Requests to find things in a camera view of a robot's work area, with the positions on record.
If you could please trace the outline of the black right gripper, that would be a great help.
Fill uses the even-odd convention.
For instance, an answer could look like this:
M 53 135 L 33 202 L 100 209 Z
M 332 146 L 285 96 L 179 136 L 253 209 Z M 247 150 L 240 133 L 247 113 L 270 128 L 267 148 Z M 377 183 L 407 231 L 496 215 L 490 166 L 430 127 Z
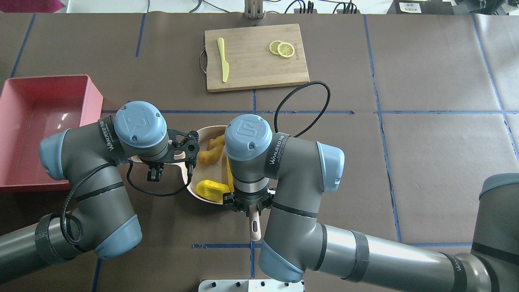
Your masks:
M 248 214 L 249 207 L 257 207 L 259 213 L 270 208 L 275 197 L 275 190 L 263 189 L 254 193 L 246 193 L 241 190 L 224 194 L 224 206 L 236 213 Z

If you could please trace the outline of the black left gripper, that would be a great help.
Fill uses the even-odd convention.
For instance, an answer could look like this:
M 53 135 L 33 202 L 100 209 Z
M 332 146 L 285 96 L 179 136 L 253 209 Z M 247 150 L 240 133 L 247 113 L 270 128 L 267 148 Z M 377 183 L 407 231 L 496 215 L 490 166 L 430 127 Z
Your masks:
M 142 157 L 143 163 L 149 168 L 147 180 L 160 181 L 165 164 L 184 162 L 187 168 L 187 179 L 191 181 L 200 150 L 199 133 L 197 131 L 184 133 L 168 129 L 167 135 L 171 140 L 167 142 L 166 148 L 161 154 L 152 158 Z

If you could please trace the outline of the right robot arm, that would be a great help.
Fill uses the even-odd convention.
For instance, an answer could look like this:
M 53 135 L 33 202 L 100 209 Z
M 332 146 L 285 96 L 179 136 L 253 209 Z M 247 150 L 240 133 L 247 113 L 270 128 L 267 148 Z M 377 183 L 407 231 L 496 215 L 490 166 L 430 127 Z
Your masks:
M 240 195 L 277 184 L 258 265 L 308 291 L 517 292 L 518 159 L 498 114 L 325 114 L 296 138 L 245 114 Z

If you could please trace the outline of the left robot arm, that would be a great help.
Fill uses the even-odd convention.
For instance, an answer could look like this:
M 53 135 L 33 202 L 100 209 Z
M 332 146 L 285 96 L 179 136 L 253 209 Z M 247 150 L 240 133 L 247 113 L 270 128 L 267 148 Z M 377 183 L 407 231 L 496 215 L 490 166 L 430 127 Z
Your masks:
M 57 213 L 1 236 L 1 283 L 47 266 L 64 264 L 94 251 L 115 258 L 142 240 L 119 166 L 138 157 L 148 165 L 148 181 L 159 181 L 165 164 L 183 162 L 191 183 L 199 134 L 168 129 L 157 107 L 145 101 L 123 105 L 115 116 L 65 129 L 41 141 L 39 159 L 54 180 L 71 190 Z

